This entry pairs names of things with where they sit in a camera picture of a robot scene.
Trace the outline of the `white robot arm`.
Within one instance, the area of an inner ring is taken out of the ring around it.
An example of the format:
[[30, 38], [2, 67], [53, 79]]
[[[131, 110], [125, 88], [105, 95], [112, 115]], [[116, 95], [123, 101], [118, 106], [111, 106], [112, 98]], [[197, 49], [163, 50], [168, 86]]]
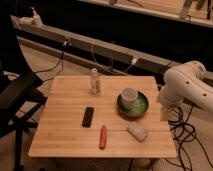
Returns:
[[168, 121], [172, 111], [186, 98], [201, 109], [213, 113], [213, 87], [202, 79], [205, 66], [190, 61], [168, 69], [163, 76], [165, 85], [160, 89], [157, 102], [161, 104], [161, 120]]

